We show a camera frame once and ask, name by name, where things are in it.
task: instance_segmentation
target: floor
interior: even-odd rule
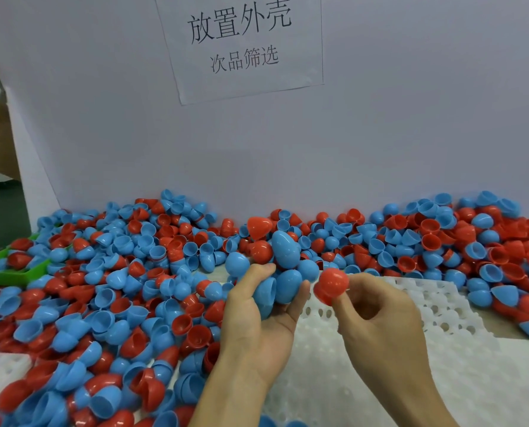
[[[0,183],[0,250],[11,241],[31,234],[21,183]]]

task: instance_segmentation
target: white paper sheet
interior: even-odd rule
[[[156,0],[182,105],[323,83],[321,0]]]

